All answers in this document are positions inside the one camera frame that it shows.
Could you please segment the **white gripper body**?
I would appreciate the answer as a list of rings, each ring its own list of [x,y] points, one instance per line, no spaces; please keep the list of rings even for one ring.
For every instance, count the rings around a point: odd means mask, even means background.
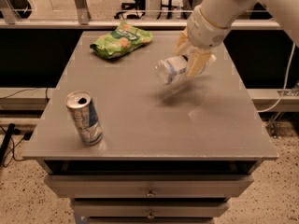
[[[194,47],[211,49],[220,45],[231,29],[210,23],[202,14],[201,8],[201,6],[195,7],[187,20],[187,37]]]

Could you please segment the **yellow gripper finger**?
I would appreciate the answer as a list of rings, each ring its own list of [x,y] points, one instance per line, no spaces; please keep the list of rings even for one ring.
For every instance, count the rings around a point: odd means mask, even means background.
[[[197,76],[212,57],[210,49],[190,49],[188,52],[188,62],[186,77]]]
[[[179,35],[177,44],[174,48],[175,55],[191,55],[197,51],[197,47],[195,47],[189,39],[188,29],[185,28]]]

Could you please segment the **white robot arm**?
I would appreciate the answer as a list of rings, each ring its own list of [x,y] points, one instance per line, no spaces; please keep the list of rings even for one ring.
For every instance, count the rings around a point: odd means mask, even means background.
[[[193,9],[174,53],[189,56],[186,77],[195,77],[209,62],[212,49],[230,33],[236,18],[262,4],[295,45],[299,46],[299,0],[203,0]]]

